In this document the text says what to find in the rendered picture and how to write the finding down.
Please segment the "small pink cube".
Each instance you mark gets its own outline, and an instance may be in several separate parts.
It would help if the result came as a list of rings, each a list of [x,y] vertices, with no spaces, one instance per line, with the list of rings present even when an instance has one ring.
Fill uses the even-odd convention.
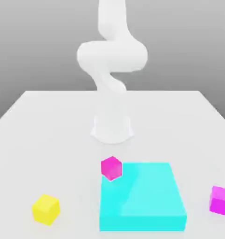
[[[113,181],[123,174],[123,164],[114,156],[101,161],[101,174]]]

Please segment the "small yellow cube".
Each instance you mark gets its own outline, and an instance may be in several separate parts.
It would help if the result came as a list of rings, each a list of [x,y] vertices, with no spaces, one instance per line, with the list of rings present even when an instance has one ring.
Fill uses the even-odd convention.
[[[60,214],[59,199],[42,194],[32,206],[34,220],[50,226]]]

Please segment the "small magenta cube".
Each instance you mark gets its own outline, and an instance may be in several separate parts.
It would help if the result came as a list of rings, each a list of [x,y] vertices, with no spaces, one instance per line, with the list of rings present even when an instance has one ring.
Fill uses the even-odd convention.
[[[209,201],[211,212],[225,215],[225,188],[213,186]]]

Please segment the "large cyan box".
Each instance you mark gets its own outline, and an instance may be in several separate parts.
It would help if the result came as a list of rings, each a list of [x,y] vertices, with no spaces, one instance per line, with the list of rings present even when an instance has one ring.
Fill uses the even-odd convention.
[[[187,213],[167,162],[126,162],[101,180],[100,231],[184,231]]]

